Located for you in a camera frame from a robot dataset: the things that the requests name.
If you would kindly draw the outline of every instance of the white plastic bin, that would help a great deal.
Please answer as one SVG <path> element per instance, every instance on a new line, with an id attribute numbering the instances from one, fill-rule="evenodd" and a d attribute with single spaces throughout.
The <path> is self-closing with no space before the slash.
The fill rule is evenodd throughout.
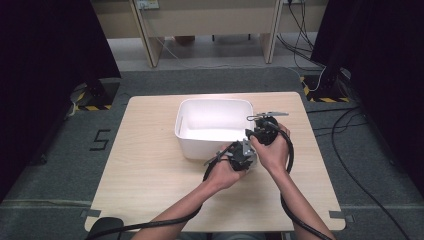
<path id="1" fill-rule="evenodd" d="M 252 104 L 239 99 L 187 99 L 180 105 L 175 135 L 188 159 L 207 160 L 224 144 L 242 141 L 254 128 Z"/>

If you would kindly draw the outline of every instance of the person's right hand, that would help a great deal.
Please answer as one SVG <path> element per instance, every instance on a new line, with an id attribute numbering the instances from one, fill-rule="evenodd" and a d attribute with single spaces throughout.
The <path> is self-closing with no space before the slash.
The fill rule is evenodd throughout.
<path id="1" fill-rule="evenodd" d="M 284 125 L 278 124 L 281 130 L 290 136 L 290 130 Z M 259 143 L 258 139 L 254 136 L 250 137 L 250 143 L 255 148 L 259 155 L 259 160 L 268 172 L 273 171 L 286 171 L 286 163 L 289 155 L 289 149 L 286 140 L 278 133 L 275 140 L 268 146 Z"/>

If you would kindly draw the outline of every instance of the person's leg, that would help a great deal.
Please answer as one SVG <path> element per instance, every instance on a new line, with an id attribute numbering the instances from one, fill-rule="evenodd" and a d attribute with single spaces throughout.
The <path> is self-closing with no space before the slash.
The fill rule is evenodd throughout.
<path id="1" fill-rule="evenodd" d="M 182 232 L 176 240 L 207 240 L 206 233 Z"/>
<path id="2" fill-rule="evenodd" d="M 229 232 L 214 233 L 213 240 L 266 240 L 265 234 L 260 232 Z"/>

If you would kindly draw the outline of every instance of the desk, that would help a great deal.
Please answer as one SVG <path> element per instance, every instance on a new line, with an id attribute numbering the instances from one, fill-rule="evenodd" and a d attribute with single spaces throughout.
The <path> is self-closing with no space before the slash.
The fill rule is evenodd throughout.
<path id="1" fill-rule="evenodd" d="M 126 225 L 148 222 L 194 189 L 203 178 L 203 162 L 181 153 L 174 124 L 180 103 L 188 98 L 244 99 L 254 112 L 287 111 L 277 117 L 291 132 L 295 148 L 291 176 L 331 230 L 344 219 L 308 117 L 297 93 L 237 93 L 143 96 L 131 98 L 112 147 L 91 209 L 100 217 L 118 217 Z M 87 217 L 85 227 L 97 220 Z M 279 190 L 260 163 L 241 181 L 209 199 L 184 231 L 288 231 L 291 220 L 280 204 Z"/>
<path id="2" fill-rule="evenodd" d="M 259 33 L 265 62 L 274 50 L 280 0 L 161 0 L 158 10 L 138 10 L 137 16 L 151 67 L 156 67 L 166 36 Z"/>

